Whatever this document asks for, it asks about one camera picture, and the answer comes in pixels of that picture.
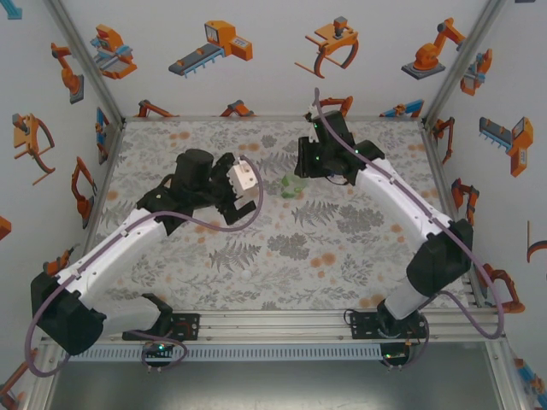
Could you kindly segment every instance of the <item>white wall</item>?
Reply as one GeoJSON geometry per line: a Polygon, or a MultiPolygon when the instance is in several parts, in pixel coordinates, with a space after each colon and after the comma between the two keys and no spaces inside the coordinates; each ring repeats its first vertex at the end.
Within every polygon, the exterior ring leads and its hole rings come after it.
{"type": "MultiPolygon", "coordinates": [[[[63,3],[85,41],[104,24],[133,48],[137,71],[124,79],[105,78],[124,115],[135,115],[145,98],[174,114],[219,115],[228,103],[242,99],[256,114],[294,115],[308,107],[315,86],[325,97],[353,95],[352,114],[378,115],[399,103],[423,98],[428,104],[435,97],[448,70],[418,81],[401,66],[435,39],[437,24],[446,18],[453,17],[455,27],[467,35],[485,0],[63,3]],[[325,79],[294,65],[313,67],[317,46],[304,36],[340,15],[359,32],[360,49],[351,65],[343,70],[324,61],[325,79]],[[187,79],[170,73],[171,64],[206,43],[203,24],[209,20],[233,24],[240,37],[253,43],[254,58],[229,56],[187,79]]],[[[88,47],[94,55],[95,49],[88,47]]],[[[440,61],[449,67],[455,58],[456,45],[447,42],[440,61]]]]}
{"type": "MultiPolygon", "coordinates": [[[[526,221],[532,222],[532,243],[547,239],[546,14],[546,2],[509,2],[479,49],[493,51],[486,82],[474,97],[456,90],[441,115],[443,120],[456,119],[454,154],[444,166],[448,180],[462,178],[480,191],[474,249],[481,260],[513,277],[526,305],[524,313],[506,315],[511,346],[543,378],[547,378],[547,251],[536,252],[531,263],[526,262],[526,221]],[[532,122],[534,143],[528,149],[527,169],[514,178],[504,149],[479,134],[479,118],[510,130],[522,116],[532,122]]],[[[446,139],[439,142],[440,155],[446,151],[446,139]]]]}
{"type": "MultiPolygon", "coordinates": [[[[7,20],[0,14],[0,215],[12,223],[12,232],[0,241],[0,382],[23,361],[23,340],[31,320],[30,283],[45,261],[53,261],[74,243],[82,247],[87,231],[82,230],[76,201],[70,190],[71,174],[79,155],[88,166],[99,189],[106,166],[98,165],[95,136],[96,108],[100,105],[89,81],[85,98],[71,105],[68,89],[61,80],[61,66],[51,55],[50,43],[66,45],[44,3],[16,0],[23,8],[22,20],[7,20]],[[28,155],[14,155],[12,114],[33,113],[50,129],[56,147],[44,154],[46,165],[56,170],[35,186],[41,174],[28,155]]],[[[68,63],[82,73],[71,57],[68,63]]],[[[45,137],[38,133],[42,148],[45,137]]],[[[80,192],[91,188],[80,180],[80,192]]]]}

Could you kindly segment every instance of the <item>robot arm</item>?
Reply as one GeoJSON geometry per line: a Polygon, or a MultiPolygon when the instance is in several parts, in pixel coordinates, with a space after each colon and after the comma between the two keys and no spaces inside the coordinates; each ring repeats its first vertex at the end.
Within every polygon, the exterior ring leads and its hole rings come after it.
{"type": "Polygon", "coordinates": [[[215,206],[228,225],[256,209],[254,202],[236,208],[235,202],[258,182],[245,161],[224,154],[213,166],[213,156],[188,149],[177,158],[175,174],[147,192],[122,224],[96,248],[61,270],[55,277],[39,274],[31,284],[32,311],[70,278],[72,282],[45,309],[38,326],[70,355],[86,351],[100,336],[143,330],[165,336],[173,324],[173,309],[152,294],[131,301],[105,302],[100,298],[145,250],[173,233],[183,220],[161,211],[192,216],[194,210],[215,206]]]}
{"type": "Polygon", "coordinates": [[[439,220],[469,248],[473,242],[473,228],[466,220],[454,222],[426,202],[395,172],[376,145],[367,140],[355,143],[341,113],[332,111],[325,116],[329,125],[348,145],[386,170],[391,177],[356,159],[330,136],[319,117],[312,120],[318,142],[310,142],[308,137],[298,139],[295,174],[301,178],[343,175],[350,184],[365,190],[404,227],[415,255],[407,266],[407,278],[378,305],[382,332],[387,337],[396,335],[406,318],[471,267],[469,258],[406,194],[410,192],[419,198],[418,202],[432,213],[431,218],[439,220]]]}

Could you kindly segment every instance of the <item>robot arm sticker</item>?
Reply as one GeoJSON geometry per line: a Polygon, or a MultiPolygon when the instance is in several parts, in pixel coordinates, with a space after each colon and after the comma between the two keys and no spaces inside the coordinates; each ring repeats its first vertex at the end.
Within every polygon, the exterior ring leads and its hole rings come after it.
{"type": "Polygon", "coordinates": [[[97,49],[93,61],[101,74],[109,79],[123,79],[137,69],[133,63],[132,49],[123,44],[120,34],[114,29],[99,24],[97,36],[91,45],[97,49]]]}
{"type": "Polygon", "coordinates": [[[530,258],[532,254],[541,249],[547,249],[547,241],[537,241],[530,243],[530,236],[532,232],[532,227],[530,221],[528,220],[526,224],[526,261],[530,263],[530,258]]]}
{"type": "Polygon", "coordinates": [[[458,32],[454,26],[454,19],[449,18],[437,26],[438,35],[434,43],[427,43],[416,51],[416,59],[409,64],[405,64],[401,69],[409,76],[415,79],[424,79],[436,73],[444,71],[446,68],[438,61],[438,56],[443,51],[446,39],[452,40],[457,44],[457,50],[462,47],[465,36],[458,32]]]}
{"type": "Polygon", "coordinates": [[[19,114],[14,114],[12,122],[14,125],[14,148],[19,148],[22,145],[25,146],[25,150],[17,154],[14,158],[17,160],[24,154],[29,154],[44,172],[44,175],[32,183],[32,185],[35,185],[55,171],[55,168],[46,166],[41,157],[45,152],[55,147],[53,137],[44,122],[32,114],[25,115],[24,117],[19,114]],[[44,132],[50,145],[42,150],[40,150],[38,146],[38,129],[41,129],[44,132]]]}
{"type": "Polygon", "coordinates": [[[357,51],[359,50],[359,40],[357,39],[359,33],[348,26],[348,21],[344,17],[340,16],[337,19],[334,19],[331,24],[318,28],[315,30],[315,34],[323,38],[323,41],[317,41],[315,38],[306,36],[307,40],[311,41],[319,48],[317,51],[317,57],[315,58],[314,69],[312,70],[300,62],[295,62],[295,64],[300,68],[315,74],[320,79],[324,79],[325,76],[321,74],[321,64],[323,63],[323,60],[327,59],[340,68],[346,69],[350,66],[353,59],[356,58],[357,51]],[[346,45],[349,45],[351,50],[343,62],[338,62],[329,57],[329,55],[331,55],[334,51],[346,45]]]}
{"type": "Polygon", "coordinates": [[[55,43],[51,43],[51,54],[61,64],[62,83],[70,91],[70,103],[74,104],[78,101],[82,101],[84,99],[84,76],[74,75],[72,69],[65,60],[66,56],[72,55],[70,49],[68,47],[57,47],[55,43]]]}
{"type": "Polygon", "coordinates": [[[0,216],[0,241],[11,233],[11,222],[0,216]]]}

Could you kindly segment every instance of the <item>mounting plate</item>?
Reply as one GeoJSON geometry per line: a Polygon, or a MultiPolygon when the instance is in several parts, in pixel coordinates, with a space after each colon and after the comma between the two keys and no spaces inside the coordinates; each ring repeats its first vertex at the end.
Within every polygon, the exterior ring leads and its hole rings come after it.
{"type": "Polygon", "coordinates": [[[406,340],[408,338],[422,339],[426,338],[426,329],[420,326],[420,315],[409,316],[407,322],[408,331],[402,332],[395,337],[388,337],[380,331],[378,314],[376,312],[351,312],[350,313],[350,328],[351,338],[356,340],[362,339],[393,339],[406,340]]]}
{"type": "MultiPolygon", "coordinates": [[[[169,339],[178,340],[179,342],[197,340],[199,319],[200,315],[198,313],[173,313],[173,316],[171,317],[172,330],[167,337],[169,339]]],[[[127,341],[148,340],[146,337],[138,337],[126,331],[121,338],[127,341]]]]}
{"type": "Polygon", "coordinates": [[[437,64],[435,68],[432,68],[431,70],[421,71],[416,70],[414,68],[414,62],[410,62],[409,64],[405,64],[401,67],[401,69],[408,74],[411,77],[414,77],[415,79],[424,79],[425,77],[429,77],[430,75],[434,75],[436,73],[440,73],[441,71],[444,71],[446,67],[442,65],[441,63],[437,64]]]}

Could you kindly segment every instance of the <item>patterned surface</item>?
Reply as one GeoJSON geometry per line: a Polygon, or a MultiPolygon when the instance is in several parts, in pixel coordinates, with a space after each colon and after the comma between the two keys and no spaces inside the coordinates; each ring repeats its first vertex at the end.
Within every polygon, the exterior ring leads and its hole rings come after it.
{"type": "MultiPolygon", "coordinates": [[[[356,141],[375,142],[399,173],[433,206],[438,193],[416,122],[353,122],[356,141]]],[[[135,202],[174,171],[188,148],[246,154],[267,193],[261,216],[245,231],[224,234],[183,225],[129,266],[108,292],[114,299],[154,292],[180,309],[371,308],[405,276],[412,255],[404,231],[364,192],[325,179],[308,181],[295,199],[280,196],[292,173],[304,121],[130,122],[102,211],[96,242],[135,202]],[[251,272],[244,278],[243,270],[251,272]]],[[[214,209],[195,217],[224,224],[214,209]]],[[[467,304],[460,281],[451,285],[467,304]]],[[[453,306],[437,300],[436,307],[453,306]]]]}

